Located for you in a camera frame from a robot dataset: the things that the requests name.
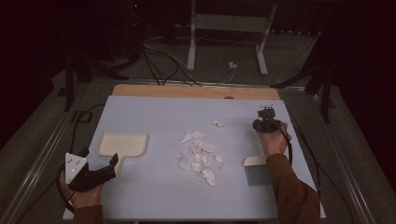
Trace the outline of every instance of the beige dustpan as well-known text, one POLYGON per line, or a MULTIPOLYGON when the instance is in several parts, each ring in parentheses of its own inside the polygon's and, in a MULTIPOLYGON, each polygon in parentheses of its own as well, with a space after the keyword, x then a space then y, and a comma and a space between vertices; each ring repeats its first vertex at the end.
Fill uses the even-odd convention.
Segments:
POLYGON ((140 157, 146 151, 148 134, 139 133, 104 133, 97 148, 101 156, 112 157, 118 154, 119 162, 114 168, 116 175, 120 174, 122 162, 127 157, 140 157))

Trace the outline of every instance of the hand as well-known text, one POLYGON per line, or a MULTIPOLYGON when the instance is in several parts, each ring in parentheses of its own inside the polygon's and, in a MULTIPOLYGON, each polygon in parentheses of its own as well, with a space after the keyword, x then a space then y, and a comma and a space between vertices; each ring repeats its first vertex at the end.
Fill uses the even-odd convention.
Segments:
POLYGON ((70 190, 64 181, 64 171, 61 172, 59 181, 61 182, 62 189, 66 192, 66 198, 71 197, 74 193, 71 202, 75 209, 102 204, 103 184, 84 192, 73 191, 70 190))
MULTIPOLYGON (((282 131, 284 134, 286 134, 289 138, 289 141, 291 140, 291 136, 287 133, 288 129, 288 124, 287 123, 282 123, 281 127, 282 131)), ((283 154, 286 151, 286 147, 288 146, 288 143, 285 139, 285 136, 283 136, 282 132, 280 130, 273 132, 273 133, 259 133, 260 139, 262 140, 262 149, 265 152, 265 155, 267 157, 274 155, 274 154, 283 154)))

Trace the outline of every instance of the crumpled white paper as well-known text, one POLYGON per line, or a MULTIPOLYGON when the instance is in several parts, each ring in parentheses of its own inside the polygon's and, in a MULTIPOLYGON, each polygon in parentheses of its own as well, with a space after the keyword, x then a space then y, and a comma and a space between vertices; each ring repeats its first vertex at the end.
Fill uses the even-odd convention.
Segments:
POLYGON ((219 126, 219 127, 224 126, 224 124, 221 123, 218 119, 214 119, 214 120, 212 121, 212 124, 213 124, 213 125, 217 125, 217 126, 219 126))
POLYGON ((215 152, 216 146, 213 144, 208 143, 207 141, 195 140, 190 145, 190 153, 198 154, 201 150, 205 152, 215 152))
POLYGON ((183 139, 181 139, 180 143, 186 143, 190 141, 191 139, 197 139, 197 138, 206 138, 207 135, 206 133, 201 133, 201 132, 190 132, 190 133, 185 133, 183 139))
POLYGON ((191 168, 191 163, 188 157, 186 157, 183 153, 180 153, 181 156, 177 158, 178 160, 178 167, 181 170, 190 170, 191 168))
POLYGON ((216 185, 215 174, 213 174, 213 171, 210 168, 202 170, 201 177, 204 178, 210 186, 216 185))
MULTIPOLYGON (((201 132, 190 132, 185 133, 183 139, 181 139, 180 143, 189 142, 192 139, 195 139, 190 143, 189 153, 193 155, 195 161, 191 162, 189 158, 181 153, 181 156, 177 158, 178 166, 181 170, 193 170, 198 176, 205 179, 205 181, 210 186, 216 185, 216 176, 212 170, 212 162, 209 160, 207 156, 202 155, 202 153, 213 153, 216 151, 217 146, 208 143, 206 141, 207 134, 201 132)), ((222 157, 220 155, 213 155, 211 160, 214 162, 222 162, 222 157)))
POLYGON ((222 162, 222 157, 220 155, 215 155, 215 161, 222 162))

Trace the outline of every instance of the table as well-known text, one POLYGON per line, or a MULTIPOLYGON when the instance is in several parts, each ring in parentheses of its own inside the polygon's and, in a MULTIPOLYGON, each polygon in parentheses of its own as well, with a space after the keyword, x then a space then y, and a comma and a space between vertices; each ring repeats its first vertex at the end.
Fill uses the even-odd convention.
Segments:
MULTIPOLYGON (((107 100, 92 139, 90 167, 98 169, 108 163, 109 158, 95 153, 102 133, 148 133, 148 147, 142 157, 125 161, 120 176, 105 184, 105 218, 128 221, 277 218, 272 187, 249 187, 242 166, 244 158, 259 154, 251 121, 261 105, 272 105, 276 118, 290 123, 283 102, 271 89, 117 86, 107 100), (209 121, 214 117, 223 120, 225 126, 213 127, 209 121), (216 170, 218 182, 214 187, 177 166, 179 153, 187 151, 187 146, 179 141, 184 132, 191 130, 207 133, 208 141, 218 146, 217 153, 224 159, 226 166, 223 171, 216 170)), ((314 187, 293 129, 290 135, 293 169, 300 179, 314 187)), ((70 219, 72 215, 66 211, 64 218, 70 219)))

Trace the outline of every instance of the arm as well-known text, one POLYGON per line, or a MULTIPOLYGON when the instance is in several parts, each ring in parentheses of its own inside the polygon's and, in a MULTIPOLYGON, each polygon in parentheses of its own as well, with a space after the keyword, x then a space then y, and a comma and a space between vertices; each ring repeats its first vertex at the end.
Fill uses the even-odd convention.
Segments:
POLYGON ((94 189, 85 192, 74 192, 69 189, 64 181, 64 171, 61 172, 60 180, 62 188, 66 191, 66 195, 73 195, 71 203, 74 211, 74 224, 103 224, 103 208, 102 208, 102 187, 97 186, 94 189))
MULTIPOLYGON (((282 129, 285 133, 287 124, 282 129)), ((321 223, 317 193, 297 178, 283 155, 287 146, 285 137, 280 131, 258 134, 267 155, 280 223, 321 223)))

